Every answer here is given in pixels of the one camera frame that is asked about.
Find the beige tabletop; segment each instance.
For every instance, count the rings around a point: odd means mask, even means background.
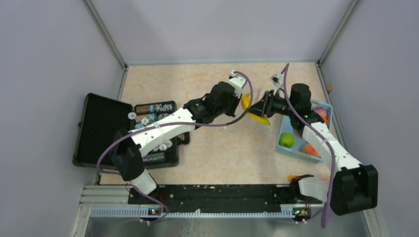
[[[210,92],[219,81],[227,81],[232,69],[245,73],[255,90],[273,89],[269,78],[285,63],[193,64],[130,66],[122,101],[132,105],[174,100],[180,108],[191,99]],[[293,83],[310,86],[312,99],[325,101],[314,63],[291,63],[287,88]],[[236,115],[243,109],[239,106]],[[214,123],[233,118],[218,117]],[[192,131],[188,145],[179,147],[179,165],[151,169],[158,184],[281,184],[289,175],[312,174],[327,178],[324,163],[312,164],[275,151],[281,115],[263,125],[249,116],[222,128],[201,127]],[[125,184],[120,176],[102,175],[100,184]]]

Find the blue basket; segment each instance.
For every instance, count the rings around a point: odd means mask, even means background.
[[[328,112],[327,125],[328,125],[328,128],[330,129],[331,124],[332,124],[333,107],[330,104],[319,102],[319,101],[316,101],[316,100],[311,100],[311,104],[312,104],[312,109],[320,107],[320,108],[324,108]],[[289,132],[294,136],[294,145],[291,148],[283,147],[283,146],[279,145],[279,138],[281,137],[281,134],[283,134],[284,132]],[[280,153],[283,153],[283,154],[286,154],[286,155],[291,156],[291,157],[295,157],[295,158],[298,158],[298,159],[302,159],[302,160],[311,162],[311,163],[319,163],[319,162],[323,161],[319,157],[311,156],[311,155],[308,155],[306,153],[301,152],[302,147],[306,143],[307,142],[302,137],[297,135],[297,133],[293,129],[293,127],[291,127],[290,117],[283,116],[282,123],[281,123],[281,129],[279,130],[278,140],[276,141],[276,151],[280,152]]]

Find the banana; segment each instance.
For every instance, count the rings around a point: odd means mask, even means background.
[[[250,94],[244,95],[244,96],[242,96],[242,99],[240,100],[240,103],[242,104],[243,110],[245,110],[245,109],[247,109],[249,107],[249,104],[250,104],[249,96],[250,96]],[[248,112],[248,115],[252,119],[256,120],[259,123],[267,124],[267,125],[270,125],[271,124],[271,122],[269,121],[269,119],[266,118],[266,117],[260,117],[260,116],[251,114],[249,112]]]

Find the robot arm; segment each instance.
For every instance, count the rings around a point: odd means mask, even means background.
[[[234,117],[246,83],[245,78],[232,71],[228,82],[219,82],[203,98],[190,100],[170,116],[145,127],[155,127],[155,129],[135,134],[116,145],[111,150],[110,156],[122,179],[131,182],[145,194],[156,189],[156,182],[145,169],[142,158],[165,141],[198,129],[199,126],[193,125],[194,123],[209,124],[223,114]],[[183,124],[161,126],[174,122]],[[126,136],[129,132],[145,130],[145,128],[131,131],[121,129],[116,133],[114,141]]]
[[[305,126],[290,110],[288,103],[277,91],[283,85],[281,74],[271,77],[276,89],[266,91],[263,98],[252,105],[249,113],[271,117],[274,114],[287,115],[291,126],[304,140],[318,152],[330,170],[334,170],[331,209],[337,215],[344,215],[377,206],[378,172],[372,165],[363,165],[354,158],[330,133],[324,120],[311,110],[311,92],[305,84],[294,84],[291,88],[290,102],[297,113],[325,139],[320,138],[311,128]],[[335,154],[336,166],[332,168],[332,154],[327,146],[329,142]],[[308,196],[327,201],[328,181],[322,181],[311,175],[295,177],[290,188],[294,196]]]

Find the open black case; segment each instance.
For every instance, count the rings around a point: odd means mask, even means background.
[[[96,167],[100,155],[113,143],[115,133],[122,127],[132,130],[136,124],[139,124],[137,118],[140,115],[130,119],[128,114],[153,105],[167,105],[166,107],[169,109],[165,111],[143,111],[141,115],[153,114],[156,120],[158,120],[157,118],[164,118],[165,115],[176,111],[176,103],[174,101],[136,105],[133,108],[131,104],[89,93],[84,100],[83,115],[79,122],[79,135],[73,156],[73,164],[81,167]],[[170,141],[172,146],[167,150],[151,151],[146,158],[143,158],[147,169],[170,167],[179,164],[178,146],[189,143],[189,132],[172,138]],[[116,169],[108,155],[103,159],[101,167]]]

